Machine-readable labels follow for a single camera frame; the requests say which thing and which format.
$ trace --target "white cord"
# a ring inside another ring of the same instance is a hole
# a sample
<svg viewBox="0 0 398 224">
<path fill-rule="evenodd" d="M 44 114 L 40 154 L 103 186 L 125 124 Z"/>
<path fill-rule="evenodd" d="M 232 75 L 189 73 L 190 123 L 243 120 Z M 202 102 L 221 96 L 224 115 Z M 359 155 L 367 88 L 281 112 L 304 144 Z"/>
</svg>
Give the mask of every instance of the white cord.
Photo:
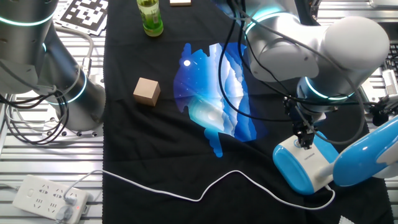
<svg viewBox="0 0 398 224">
<path fill-rule="evenodd" d="M 213 183 L 211 183 L 211 184 L 205 189 L 205 191 L 202 193 L 202 195 L 201 195 L 201 197 L 200 197 L 199 199 L 192 199 L 192 198 L 180 196 L 180 195 L 177 195 L 177 194 L 173 194 L 173 193 L 170 193 L 170 192 L 166 192 L 166 191 L 163 191 L 163 190 L 155 190 L 155 189 L 152 189 L 152 188 L 150 188 L 150 187 L 146 187 L 146 186 L 143 186 L 143 185 L 141 185 L 141 184 L 135 183 L 134 181 L 128 180 L 128 179 L 126 179 L 126 178 L 124 178 L 124 177 L 118 176 L 118 175 L 116 175 L 116 174 L 113 174 L 113 173 L 108 172 L 108 171 L 105 171 L 105 170 L 94 170 L 94 171 L 91 171 L 90 173 L 88 173 L 87 175 L 85 175 L 84 177 L 82 177 L 81 179 L 79 179 L 78 181 L 76 181 L 75 183 L 73 183 L 73 184 L 65 191 L 65 193 L 64 193 L 64 195 L 63 195 L 63 199 L 66 200 L 66 201 L 68 202 L 68 201 L 70 200 L 70 198 L 67 197 L 68 191 L 69 191 L 73 186 L 75 186 L 77 183 L 81 182 L 83 179 L 85 179 L 86 177 L 88 177 L 89 175 L 91 175 L 91 174 L 93 174 L 93 173 L 95 173 L 95 172 L 102 172 L 102 173 L 111 175 L 111 176 L 113 176 L 113 177 L 119 178 L 119 179 L 121 179 L 121 180 L 124 180 L 124 181 L 126 181 L 126 182 L 129 182 L 129 183 L 132 184 L 132 185 L 135 185 L 135 186 L 137 186 L 137 187 L 140 187 L 140 188 L 142 188 L 142 189 L 144 189 L 144 190 L 148 190 L 148 191 L 153 192 L 153 193 L 169 195 L 169 196 L 172 196 L 172 197 L 176 197 L 176 198 L 188 200 L 188 201 L 191 201 L 191 202 L 199 202 L 199 201 L 205 196 L 205 194 L 206 194 L 207 191 L 210 189 L 210 187 L 212 187 L 213 185 L 215 185 L 217 182 L 219 182 L 221 179 L 223 179 L 223 178 L 226 177 L 227 175 L 230 175 L 230 174 L 235 173 L 235 172 L 240 173 L 241 175 L 243 175 L 245 178 L 247 178 L 247 180 L 249 180 L 250 182 L 252 182 L 252 183 L 253 183 L 254 185 L 256 185 L 257 187 L 261 188 L 261 189 L 264 190 L 265 192 L 269 193 L 269 195 L 271 195 L 271 196 L 272 196 L 274 199 L 276 199 L 277 201 L 279 201 L 279 202 L 281 202 L 281 203 L 283 203 L 283 204 L 285 204 L 285 205 L 295 207 L 295 208 L 302 208 L 302 209 L 306 209 L 306 210 L 319 210 L 319 209 L 323 209 L 323 208 L 325 208 L 326 206 L 328 206 L 329 204 L 331 204 L 331 202 L 335 199 L 335 195 L 336 195 L 336 192 L 335 192 L 334 190 L 332 190 L 332 189 L 327 185 L 327 186 L 325 186 L 326 189 L 329 190 L 329 191 L 332 191 L 332 193 L 333 193 L 333 195 L 331 196 L 331 199 L 330 199 L 326 204 L 322 205 L 321 207 L 307 208 L 307 207 L 303 207 L 303 206 L 301 206 L 301 205 L 295 205 L 295 204 L 292 204 L 292 203 L 289 203 L 289 202 L 286 202 L 286 201 L 280 199 L 279 197 L 277 197 L 276 195 L 274 195 L 270 190 L 266 189 L 265 187 L 263 187 L 263 186 L 261 186 L 260 184 L 258 184 L 257 182 L 255 182 L 254 180 L 252 180 L 250 177 L 248 177 L 248 176 L 247 176 L 246 174 L 244 174 L 243 172 L 241 172 L 241 171 L 239 171 L 239 170 L 232 170 L 232 171 L 229 171 L 228 173 L 226 173 L 225 175 L 223 175 L 222 177 L 220 177 L 219 179 L 217 179 L 216 181 L 214 181 Z"/>
<path fill-rule="evenodd" d="M 59 121 L 57 121 L 57 120 L 55 120 L 55 119 L 51 119 L 50 121 L 44 121 L 44 122 L 37 122 L 37 123 L 36 123 L 36 122 L 26 121 L 26 120 L 22 117 L 21 113 L 19 112 L 19 110 L 18 110 L 17 108 L 11 108 L 11 109 L 16 111 L 16 113 L 17 113 L 17 115 L 18 115 L 18 117 L 19 117 L 19 120 L 14 119 L 14 118 L 12 118 L 12 116 L 10 116 L 9 105 L 7 105 L 7 107 L 6 107 L 6 117 L 7 117 L 8 119 L 13 120 L 13 121 L 16 121 L 16 122 L 20 122 L 20 123 L 24 124 L 25 126 L 27 126 L 28 128 L 30 128 L 30 129 L 32 129 L 32 130 L 34 130 L 34 131 L 42 132 L 42 133 L 46 133 L 46 132 L 48 132 L 48 131 L 52 131 L 52 130 L 56 129 L 57 126 L 54 126 L 53 128 L 44 130 L 44 129 L 39 129 L 39 128 L 32 127 L 32 126 L 29 125 L 29 124 L 46 124 L 46 123 L 49 123 L 49 122 L 57 122 L 57 123 L 60 123 L 60 122 L 62 122 L 62 121 L 66 118 L 66 114 L 64 114 L 64 115 L 59 119 Z"/>
<path fill-rule="evenodd" d="M 75 81 L 74 81 L 73 84 L 72 84 L 69 88 L 67 88 L 66 90 L 64 90 L 64 91 L 57 90 L 57 91 L 61 92 L 62 95 L 56 97 L 56 99 L 61 99 L 62 97 L 64 97 L 66 94 L 68 94 L 68 93 L 76 86 L 76 84 L 78 83 L 78 81 L 79 81 L 79 79 L 80 79 L 81 67 L 80 67 L 79 65 L 77 65 L 77 66 L 76 66 L 76 69 L 78 70 L 78 73 L 77 73 L 77 77 L 76 77 Z M 37 86 L 38 86 L 38 87 L 43 87 L 43 88 L 49 88 L 49 89 L 51 89 L 51 90 L 53 90 L 54 88 L 56 88 L 55 86 L 53 86 L 53 87 L 50 87 L 50 86 L 43 86 L 43 85 L 37 85 Z"/>
<path fill-rule="evenodd" d="M 11 186 L 11 185 L 8 185 L 8 184 L 0 183 L 0 185 L 5 185 L 6 187 L 9 187 L 9 188 L 11 188 L 11 189 L 14 189 L 15 191 L 18 191 L 18 190 L 19 190 L 19 187 L 14 187 L 14 186 Z"/>
<path fill-rule="evenodd" d="M 90 35 L 80 32 L 78 30 L 74 30 L 74 29 L 69 29 L 69 28 L 64 28 L 64 27 L 60 27 L 60 26 L 56 26 L 55 30 L 57 32 L 63 32 L 66 34 L 74 34 L 74 35 L 78 35 L 84 39 L 86 39 L 89 43 L 89 48 L 88 48 L 88 52 L 87 52 L 87 57 L 91 58 L 92 54 L 93 54 L 93 50 L 94 50 L 94 41 L 93 39 L 90 37 Z"/>
</svg>

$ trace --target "green bottle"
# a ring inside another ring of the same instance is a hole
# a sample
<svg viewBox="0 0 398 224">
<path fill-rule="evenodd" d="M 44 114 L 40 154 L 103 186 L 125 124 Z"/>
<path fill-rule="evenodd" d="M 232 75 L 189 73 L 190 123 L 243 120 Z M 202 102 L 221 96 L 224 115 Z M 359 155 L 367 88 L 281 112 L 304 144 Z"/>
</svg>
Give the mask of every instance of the green bottle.
<svg viewBox="0 0 398 224">
<path fill-rule="evenodd" d="M 160 17 L 159 0 L 137 0 L 145 33 L 157 37 L 163 33 L 163 22 Z"/>
</svg>

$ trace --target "wooden cube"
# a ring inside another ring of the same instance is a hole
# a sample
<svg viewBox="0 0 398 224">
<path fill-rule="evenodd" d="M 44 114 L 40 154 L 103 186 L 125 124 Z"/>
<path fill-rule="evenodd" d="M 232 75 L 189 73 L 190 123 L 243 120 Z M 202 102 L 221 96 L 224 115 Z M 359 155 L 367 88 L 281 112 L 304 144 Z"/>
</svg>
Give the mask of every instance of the wooden cube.
<svg viewBox="0 0 398 224">
<path fill-rule="evenodd" d="M 134 90 L 134 98 L 138 103 L 148 106 L 155 106 L 160 94 L 160 87 L 157 81 L 140 78 L 136 89 Z"/>
<path fill-rule="evenodd" d="M 171 6 L 191 6 L 191 0 L 170 0 Z"/>
</svg>

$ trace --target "projected image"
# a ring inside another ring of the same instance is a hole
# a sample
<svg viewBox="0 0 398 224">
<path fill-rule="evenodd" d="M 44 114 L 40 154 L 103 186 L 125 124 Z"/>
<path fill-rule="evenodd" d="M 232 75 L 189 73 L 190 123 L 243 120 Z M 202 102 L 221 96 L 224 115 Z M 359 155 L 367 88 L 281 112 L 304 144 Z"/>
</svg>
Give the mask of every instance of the projected image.
<svg viewBox="0 0 398 224">
<path fill-rule="evenodd" d="M 204 135 L 215 155 L 222 157 L 219 133 L 246 142 L 265 136 L 266 131 L 264 127 L 258 128 L 252 119 L 238 114 L 224 100 L 218 83 L 222 47 L 214 44 L 209 48 L 210 56 L 207 56 L 202 50 L 192 53 L 191 45 L 185 45 L 174 80 L 174 97 L 178 109 L 183 112 L 187 108 L 190 119 L 205 128 Z M 228 45 L 221 69 L 226 96 L 236 108 L 251 114 L 237 43 Z"/>
</svg>

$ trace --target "power strip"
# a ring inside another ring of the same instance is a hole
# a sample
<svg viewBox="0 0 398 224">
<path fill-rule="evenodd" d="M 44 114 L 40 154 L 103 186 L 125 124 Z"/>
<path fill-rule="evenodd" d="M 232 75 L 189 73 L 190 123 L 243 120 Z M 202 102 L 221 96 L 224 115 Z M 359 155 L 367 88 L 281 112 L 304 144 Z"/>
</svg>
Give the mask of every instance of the power strip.
<svg viewBox="0 0 398 224">
<path fill-rule="evenodd" d="M 59 210 L 68 205 L 63 199 L 63 194 L 67 188 L 66 185 L 28 175 L 19 188 L 12 205 L 24 211 L 55 220 Z M 67 196 L 76 197 L 77 201 L 72 206 L 72 217 L 63 223 L 76 224 L 79 222 L 83 211 L 87 209 L 88 193 L 84 190 L 72 188 Z"/>
</svg>

